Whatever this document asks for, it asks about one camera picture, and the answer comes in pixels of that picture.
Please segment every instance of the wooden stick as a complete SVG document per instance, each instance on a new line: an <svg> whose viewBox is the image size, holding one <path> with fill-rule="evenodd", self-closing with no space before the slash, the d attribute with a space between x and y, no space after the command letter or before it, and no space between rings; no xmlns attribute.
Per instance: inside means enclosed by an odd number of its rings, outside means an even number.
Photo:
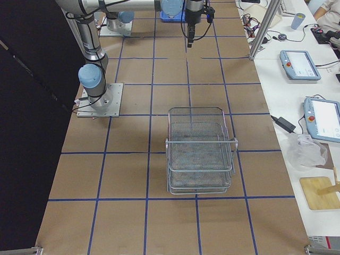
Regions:
<svg viewBox="0 0 340 255"><path fill-rule="evenodd" d="M340 183L340 181L338 181L338 176L336 175L336 167L333 167L333 172L334 172L335 184Z"/></svg>
<svg viewBox="0 0 340 255"><path fill-rule="evenodd" d="M328 193L337 192L337 191L340 192L340 183L327 187L327 188L317 190L317 193L319 196L321 196L321 195L326 195Z"/></svg>

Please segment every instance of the stacked wire baskets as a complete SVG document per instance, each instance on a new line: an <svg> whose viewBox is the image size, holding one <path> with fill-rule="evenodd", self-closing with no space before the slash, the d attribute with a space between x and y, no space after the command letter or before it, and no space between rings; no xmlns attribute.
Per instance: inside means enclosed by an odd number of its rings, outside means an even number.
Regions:
<svg viewBox="0 0 340 255"><path fill-rule="evenodd" d="M231 143L220 108L172 108L166 140L168 191L223 193L235 174Z"/></svg>

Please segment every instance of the metal mounting plate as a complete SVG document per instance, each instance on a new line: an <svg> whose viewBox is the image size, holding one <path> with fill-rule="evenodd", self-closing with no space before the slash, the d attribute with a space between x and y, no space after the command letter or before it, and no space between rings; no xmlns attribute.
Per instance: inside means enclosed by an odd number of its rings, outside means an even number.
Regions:
<svg viewBox="0 0 340 255"><path fill-rule="evenodd" d="M112 103L105 108L103 111L97 111L92 106L88 105L88 101L81 101L79 107L86 106L84 108L80 108L77 112L77 117L80 118L95 118L95 117L119 117L119 112L121 109L122 102L122 94L123 94L123 83L110 83L107 84L107 90L112 93L113 101ZM82 97L87 97L87 93L84 90Z"/></svg>
<svg viewBox="0 0 340 255"><path fill-rule="evenodd" d="M132 22L133 21L125 24L125 27L118 31L111 31L107 27L102 27L100 30L100 37L130 37L132 31Z"/></svg>

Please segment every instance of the screen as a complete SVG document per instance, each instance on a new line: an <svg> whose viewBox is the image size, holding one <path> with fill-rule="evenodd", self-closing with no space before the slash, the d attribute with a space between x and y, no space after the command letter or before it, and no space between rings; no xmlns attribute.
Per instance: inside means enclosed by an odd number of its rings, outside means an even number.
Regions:
<svg viewBox="0 0 340 255"><path fill-rule="evenodd" d="M312 65L305 52L287 52L287 56L292 64L296 76L316 77Z"/></svg>
<svg viewBox="0 0 340 255"><path fill-rule="evenodd" d="M340 119L337 104L312 100L317 135L322 137L340 138Z"/></svg>

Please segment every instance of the table surface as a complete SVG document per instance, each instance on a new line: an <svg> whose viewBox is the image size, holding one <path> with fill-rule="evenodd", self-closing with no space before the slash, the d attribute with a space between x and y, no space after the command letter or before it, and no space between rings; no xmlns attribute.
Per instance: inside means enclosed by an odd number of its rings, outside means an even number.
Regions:
<svg viewBox="0 0 340 255"><path fill-rule="evenodd" d="M282 17L281 22L269 28L269 30L284 33L290 40L301 40L303 38L303 27L308 24L314 24L316 21L303 0L294 0L293 3L297 12L306 15L302 24L296 30L293 30L290 27L293 17ZM267 1L261 0L260 4L265 6ZM242 8L245 9L251 4L241 2L241 5ZM302 42L271 40L269 43L263 45L264 49L260 51L254 59L271 115L283 117L293 123L297 127L295 130L297 133L301 133L298 119L303 115L302 103L306 96L320 94L326 99L340 101L340 83L335 76L336 73L340 73L339 63L319 68L321 80L314 82L290 80L282 68L279 59L281 50L307 50L315 65L326 64L337 60L336 55L329 45L320 45L317 43L310 31L311 27L312 26L304 28L305 38ZM278 35L276 32L268 33L270 36ZM304 127L304 131L306 131L304 120L301 121L301 124ZM310 210L299 182L299 179L302 177L327 176L334 184L333 171L316 167L294 168L287 157L290 146L287 141L289 134L277 125L275 125L275 131L285 159L306 233L309 236L340 236L340 210ZM340 155L340 144L323 142L329 144L334 166L340 169L340 157L338 156Z"/></svg>

